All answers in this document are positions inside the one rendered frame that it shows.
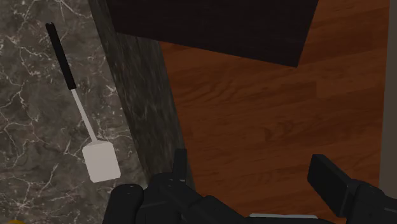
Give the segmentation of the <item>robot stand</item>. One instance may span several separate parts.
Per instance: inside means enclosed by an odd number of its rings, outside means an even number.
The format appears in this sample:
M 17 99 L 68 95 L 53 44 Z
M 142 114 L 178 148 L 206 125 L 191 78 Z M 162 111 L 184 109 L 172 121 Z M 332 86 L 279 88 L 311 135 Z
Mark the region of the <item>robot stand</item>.
M 319 0 L 106 0 L 116 32 L 296 67 Z

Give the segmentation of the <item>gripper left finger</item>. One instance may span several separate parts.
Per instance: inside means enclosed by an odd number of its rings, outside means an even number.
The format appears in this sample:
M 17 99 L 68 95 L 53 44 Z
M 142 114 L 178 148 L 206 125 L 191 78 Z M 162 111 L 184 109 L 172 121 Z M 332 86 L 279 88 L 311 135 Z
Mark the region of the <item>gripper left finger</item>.
M 171 172 L 151 178 L 147 188 L 122 184 L 110 194 L 102 224 L 248 224 L 213 196 L 186 184 L 187 151 L 176 149 Z

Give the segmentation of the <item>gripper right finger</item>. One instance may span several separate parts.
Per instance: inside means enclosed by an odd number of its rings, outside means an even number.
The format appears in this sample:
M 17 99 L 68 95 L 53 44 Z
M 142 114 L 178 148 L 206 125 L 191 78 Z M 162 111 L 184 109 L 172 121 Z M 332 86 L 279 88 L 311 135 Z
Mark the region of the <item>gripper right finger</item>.
M 312 155 L 307 181 L 335 216 L 346 219 L 346 224 L 397 224 L 397 199 L 365 181 L 350 178 L 325 155 Z

